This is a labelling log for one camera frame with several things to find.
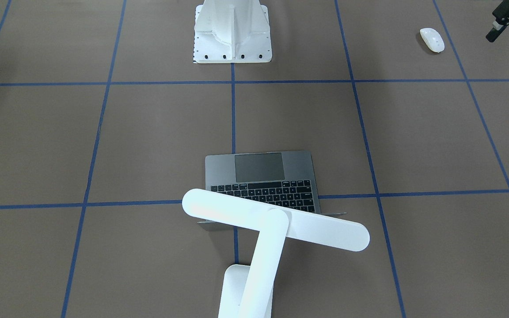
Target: brown floor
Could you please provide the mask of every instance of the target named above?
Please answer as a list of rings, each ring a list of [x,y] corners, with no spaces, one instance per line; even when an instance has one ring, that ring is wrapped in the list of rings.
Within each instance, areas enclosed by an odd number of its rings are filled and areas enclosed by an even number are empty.
[[[236,66],[192,63],[198,4],[0,0],[0,318],[216,317],[257,235],[182,195],[206,155],[302,149],[371,242],[288,239],[273,317],[509,318],[499,1],[263,0],[273,60]]]

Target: white stand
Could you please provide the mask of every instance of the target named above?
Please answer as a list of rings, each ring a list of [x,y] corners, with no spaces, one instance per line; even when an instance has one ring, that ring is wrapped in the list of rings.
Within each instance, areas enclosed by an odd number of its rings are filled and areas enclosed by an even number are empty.
[[[268,8],[258,0],[205,0],[196,7],[194,62],[263,63],[272,59]]]
[[[370,242],[360,223],[202,189],[188,191],[182,207],[190,216],[260,232],[251,265],[231,265],[225,272],[219,318],[270,318],[286,237],[355,252]]]

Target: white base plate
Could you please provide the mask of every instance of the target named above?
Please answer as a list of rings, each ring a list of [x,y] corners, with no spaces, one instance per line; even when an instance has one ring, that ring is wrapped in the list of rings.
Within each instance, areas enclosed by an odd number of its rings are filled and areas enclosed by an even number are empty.
[[[196,21],[203,6],[201,4],[196,7]],[[268,21],[268,8],[263,5],[261,7]],[[238,44],[234,57],[231,45],[219,42],[213,34],[196,32],[194,37],[194,63],[266,63],[270,60],[272,60],[270,32],[251,34],[246,42]]]
[[[243,298],[243,291],[247,283],[250,266],[231,265],[225,271],[223,279],[223,290],[221,292],[221,303],[218,318],[237,318],[239,314],[239,305]],[[272,292],[268,300],[266,314],[264,318],[270,318],[272,312]]]

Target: white t-shaped object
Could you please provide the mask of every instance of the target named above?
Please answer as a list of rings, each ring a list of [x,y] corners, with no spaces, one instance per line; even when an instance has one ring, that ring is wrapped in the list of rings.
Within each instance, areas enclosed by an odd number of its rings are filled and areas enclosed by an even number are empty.
[[[270,318],[272,289],[286,237],[362,251],[370,242],[364,225],[202,189],[184,195],[188,215],[259,231],[250,266],[225,272],[219,318]]]

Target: laptop keyboard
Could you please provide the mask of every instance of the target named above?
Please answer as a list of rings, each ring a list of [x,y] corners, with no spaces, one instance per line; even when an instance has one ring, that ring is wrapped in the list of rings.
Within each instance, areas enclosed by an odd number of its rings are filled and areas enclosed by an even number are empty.
[[[309,180],[212,185],[211,190],[279,207],[315,212]]]

